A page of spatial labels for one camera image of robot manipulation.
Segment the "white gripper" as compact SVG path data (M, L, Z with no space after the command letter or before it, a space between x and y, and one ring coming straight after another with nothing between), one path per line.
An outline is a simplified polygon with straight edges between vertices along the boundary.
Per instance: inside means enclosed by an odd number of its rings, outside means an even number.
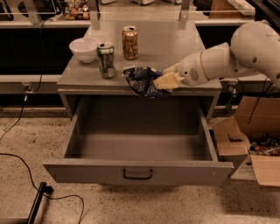
M184 57L178 64L164 69L163 73L153 81L156 89L174 89L179 86L181 81L191 87L208 82L202 68L201 52Z

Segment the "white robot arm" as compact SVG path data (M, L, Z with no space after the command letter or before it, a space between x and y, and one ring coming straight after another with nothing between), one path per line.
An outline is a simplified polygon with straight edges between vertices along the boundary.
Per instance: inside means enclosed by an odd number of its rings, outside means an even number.
M184 57L166 68L153 84L157 89L174 89L181 83L194 87L254 74L264 74L280 87L280 36L261 21L241 25L229 43Z

